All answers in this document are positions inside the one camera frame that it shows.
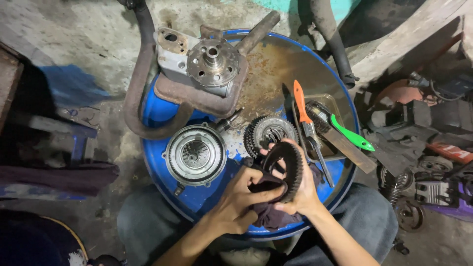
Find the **wooden plank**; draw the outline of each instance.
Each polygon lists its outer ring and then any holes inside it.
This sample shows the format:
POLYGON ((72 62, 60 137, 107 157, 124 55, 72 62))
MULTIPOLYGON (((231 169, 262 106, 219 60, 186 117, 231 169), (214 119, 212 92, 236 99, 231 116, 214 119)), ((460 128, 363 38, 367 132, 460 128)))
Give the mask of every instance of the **wooden plank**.
POLYGON ((362 153, 355 145, 353 145, 353 143, 334 128, 331 127, 326 133, 323 133, 322 136, 333 144, 335 148, 345 154, 345 156, 363 172, 368 174, 376 169, 377 164, 375 162, 362 153))
POLYGON ((7 120, 22 71, 23 64, 5 50, 0 49, 0 134, 7 120))

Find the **rubber hose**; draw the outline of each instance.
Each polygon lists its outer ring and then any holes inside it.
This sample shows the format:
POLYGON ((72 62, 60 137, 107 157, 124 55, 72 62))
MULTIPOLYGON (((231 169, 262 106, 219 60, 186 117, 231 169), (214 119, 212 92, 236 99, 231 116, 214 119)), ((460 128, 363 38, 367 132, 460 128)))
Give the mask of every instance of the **rubber hose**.
POLYGON ((316 30, 324 37, 332 51, 333 60, 337 66, 338 75, 348 89, 355 86, 355 76, 351 72, 342 38, 337 29, 330 0, 311 0, 310 9, 314 15, 316 30))
POLYGON ((140 29, 141 46, 123 104, 125 123, 133 133, 143 139, 162 140, 171 137, 183 128, 191 118, 194 108, 187 102, 181 103, 174 118, 160 128, 147 127, 142 123, 140 117, 141 96, 146 86, 151 62, 154 59, 156 43, 153 38, 154 23, 146 2, 140 2, 134 11, 140 29))

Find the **clutch drum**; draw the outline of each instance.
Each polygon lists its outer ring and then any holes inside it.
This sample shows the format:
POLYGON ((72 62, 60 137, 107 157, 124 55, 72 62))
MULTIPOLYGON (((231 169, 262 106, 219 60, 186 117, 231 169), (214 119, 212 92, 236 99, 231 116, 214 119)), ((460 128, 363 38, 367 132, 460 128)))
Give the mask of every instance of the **clutch drum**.
POLYGON ((209 187, 225 167, 226 150, 220 134, 203 123, 179 130, 162 157, 171 175, 182 185, 209 187))

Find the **jeans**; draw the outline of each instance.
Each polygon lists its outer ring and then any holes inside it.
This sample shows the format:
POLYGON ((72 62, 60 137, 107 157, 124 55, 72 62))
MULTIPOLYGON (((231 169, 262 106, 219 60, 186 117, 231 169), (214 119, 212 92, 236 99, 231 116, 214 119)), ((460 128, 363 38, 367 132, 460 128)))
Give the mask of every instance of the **jeans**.
MULTIPOLYGON (((354 183, 332 215, 345 230, 381 263, 397 233, 397 219, 392 206, 381 194, 364 185, 354 183)), ((130 266, 150 265, 191 227, 192 223, 176 212, 154 186, 131 194, 117 217, 118 235, 125 246, 130 266)), ((232 249, 246 248, 248 242, 219 238, 219 246, 232 249)), ((250 242, 254 248, 264 242, 250 242)), ((336 265, 330 251, 314 228, 305 231, 285 266, 336 265)))

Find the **spring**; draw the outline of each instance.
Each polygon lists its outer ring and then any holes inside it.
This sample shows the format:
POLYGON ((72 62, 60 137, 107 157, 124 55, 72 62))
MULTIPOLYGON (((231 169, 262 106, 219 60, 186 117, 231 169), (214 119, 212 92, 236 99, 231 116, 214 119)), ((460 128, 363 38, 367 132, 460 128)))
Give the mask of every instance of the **spring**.
POLYGON ((402 173, 396 176, 396 178, 386 180, 386 186, 381 190, 381 194, 383 194, 393 207, 401 197, 401 188, 403 187, 403 184, 407 182, 407 177, 406 173, 402 173))

